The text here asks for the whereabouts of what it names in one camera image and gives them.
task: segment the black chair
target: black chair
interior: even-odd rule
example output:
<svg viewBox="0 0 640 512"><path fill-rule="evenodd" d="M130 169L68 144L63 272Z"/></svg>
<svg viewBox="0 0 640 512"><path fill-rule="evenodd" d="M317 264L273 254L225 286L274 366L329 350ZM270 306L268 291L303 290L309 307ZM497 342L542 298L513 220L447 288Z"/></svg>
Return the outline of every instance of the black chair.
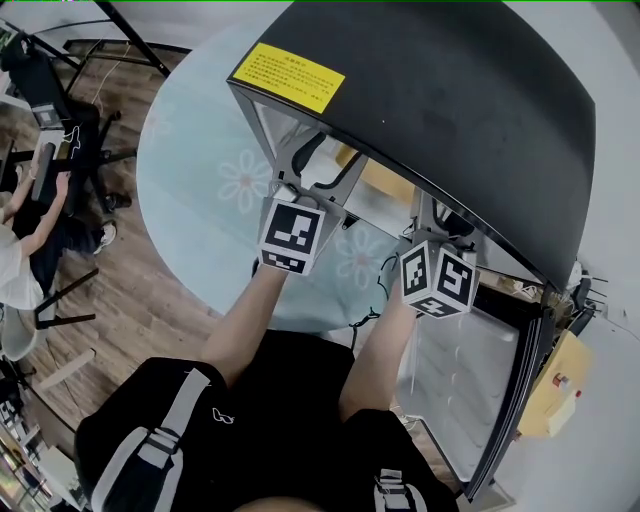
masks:
<svg viewBox="0 0 640 512"><path fill-rule="evenodd" d="M52 160L50 155L41 162L38 170L38 175L42 175L41 186L34 187L32 199L50 204L55 196L55 176L58 172L71 171L65 213L72 215L76 210L87 178L104 213L129 206L129 196L107 193L98 172L102 165L137 154L135 149L118 154L102 149L111 123L120 119L120 112L110 114L100 128L98 109L89 103L73 100L65 93L49 57L36 49L29 36L22 32L5 47L0 68L9 72L11 81L31 106L40 128L64 130L66 139L71 141L64 160ZM23 161L31 160L33 152L21 152L19 156Z"/></svg>

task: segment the clear plastic panel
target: clear plastic panel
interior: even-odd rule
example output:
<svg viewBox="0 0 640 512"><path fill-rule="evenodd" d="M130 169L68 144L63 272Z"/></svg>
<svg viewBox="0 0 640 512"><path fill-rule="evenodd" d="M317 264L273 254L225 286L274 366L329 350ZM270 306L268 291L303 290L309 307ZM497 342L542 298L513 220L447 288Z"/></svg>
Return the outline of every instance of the clear plastic panel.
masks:
<svg viewBox="0 0 640 512"><path fill-rule="evenodd" d="M485 313L423 317L397 398L424 419L462 481L473 476L504 399L519 332Z"/></svg>

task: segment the light blue tabletop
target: light blue tabletop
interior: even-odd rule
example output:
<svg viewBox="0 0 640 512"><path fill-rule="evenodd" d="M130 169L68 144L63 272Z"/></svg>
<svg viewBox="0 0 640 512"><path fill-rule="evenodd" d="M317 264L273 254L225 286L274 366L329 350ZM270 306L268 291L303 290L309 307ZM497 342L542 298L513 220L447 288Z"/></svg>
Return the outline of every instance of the light blue tabletop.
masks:
<svg viewBox="0 0 640 512"><path fill-rule="evenodd" d="M191 52L160 88L142 130L138 197L156 249L219 313L251 278L271 167L226 84L270 24L226 29ZM364 221L338 230L308 277L291 275L271 327L329 331L385 302L376 281L397 240Z"/></svg>

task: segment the gray strap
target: gray strap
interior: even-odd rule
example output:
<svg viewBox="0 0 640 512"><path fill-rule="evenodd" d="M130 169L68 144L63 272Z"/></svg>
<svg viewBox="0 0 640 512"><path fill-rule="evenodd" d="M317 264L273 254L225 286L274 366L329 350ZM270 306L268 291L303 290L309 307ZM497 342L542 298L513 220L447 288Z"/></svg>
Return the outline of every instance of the gray strap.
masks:
<svg viewBox="0 0 640 512"><path fill-rule="evenodd" d="M171 511L173 498L176 495L176 489L178 488L178 482L182 474L182 450L178 450L171 456L171 462L173 462L173 467L167 472L162 491L160 491L160 496L158 497L156 508L153 512Z"/></svg>
<svg viewBox="0 0 640 512"><path fill-rule="evenodd" d="M410 494L415 508L410 504ZM383 469L373 487L373 501L376 512L427 512L427 505L420 491L411 484L405 484L401 471Z"/></svg>
<svg viewBox="0 0 640 512"><path fill-rule="evenodd" d="M102 512L102 507L104 507L104 503L120 471L122 471L129 457L138 449L140 443L145 440L148 432L146 428L138 427L120 443L109 464L100 475L100 480L98 480L98 484L91 495L91 509L93 512Z"/></svg>
<svg viewBox="0 0 640 512"><path fill-rule="evenodd" d="M209 379L198 370L194 368L189 372L173 400L162 426L149 436L147 442L138 452L141 459L157 468L165 466L174 452L176 443L187 429L198 398L208 385Z"/></svg>
<svg viewBox="0 0 640 512"><path fill-rule="evenodd" d="M191 414L196 407L198 398L209 385L209 379L207 379L202 373L195 368L189 372L189 375L185 379L180 391L176 395L171 409L162 422L163 429L169 429L178 437L182 437L184 431L187 429Z"/></svg>

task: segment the black stand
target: black stand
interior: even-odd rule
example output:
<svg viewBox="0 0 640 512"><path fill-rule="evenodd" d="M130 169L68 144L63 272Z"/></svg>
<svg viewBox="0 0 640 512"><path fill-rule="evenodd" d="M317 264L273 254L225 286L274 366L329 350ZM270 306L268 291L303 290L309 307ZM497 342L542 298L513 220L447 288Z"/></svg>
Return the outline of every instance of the black stand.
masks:
<svg viewBox="0 0 640 512"><path fill-rule="evenodd" d="M84 66L86 65L88 59L91 58L106 58L108 60L118 60L118 61L122 61L122 62L131 62L134 64L142 64L142 65L148 65L148 66L153 66L154 68L156 68L158 71L160 71L160 73L162 73L162 75L166 78L171 74L171 71L169 70L169 68L167 68L167 66L165 66L162 61L158 58L158 56L153 52L153 50L149 47L149 45L147 43L144 42L144 40L140 37L140 35L133 29L133 27L131 25L129 25L129 23L127 22L127 20L124 19L124 17L122 16L122 14L120 14L118 12L118 10L111 4L111 2L99 2L99 1L95 1L95 4L107 15L109 16L109 20L93 20L93 21L89 21L89 22L81 22L81 23L70 23L61 27L54 27L52 29L49 30L55 30L57 28L64 28L65 26L74 26L74 25L83 25L83 24L87 24L87 23L107 23L107 22L113 22L121 31L124 35L126 35L129 38L129 41L131 41L131 44L133 44L136 48L138 48L138 50L140 50L140 53L142 53L142 55L144 55L144 57L146 58L146 60L142 60L142 59L131 59L131 58L124 58L124 57L116 57L116 56L102 56L102 55L92 55L93 50L91 52L89 52L88 55L83 56L83 59L80 62L75 62L74 60L71 59L71 57L75 57L74 55L68 54L68 53L62 53L60 51L58 51L57 49L55 49L53 46L51 46L50 44L48 44L47 42L43 41L41 38L39 38L37 35L29 35L29 38L38 46L40 46L41 48L43 48L44 50L46 50L47 52L51 53L52 55L54 55L55 57L57 57L58 59L62 60L64 63L68 64L69 66L71 66L73 69L76 70L76 73L74 74L73 78L71 79L71 82L69 82L69 85L67 86L67 92L71 89L71 87L73 86L74 82L78 79L78 76L80 75L80 72L82 71L82 69L84 68ZM11 27L13 30L15 30L16 32L21 32L20 28L12 25L11 23L5 22L7 23L7 25L9 27Z"/></svg>

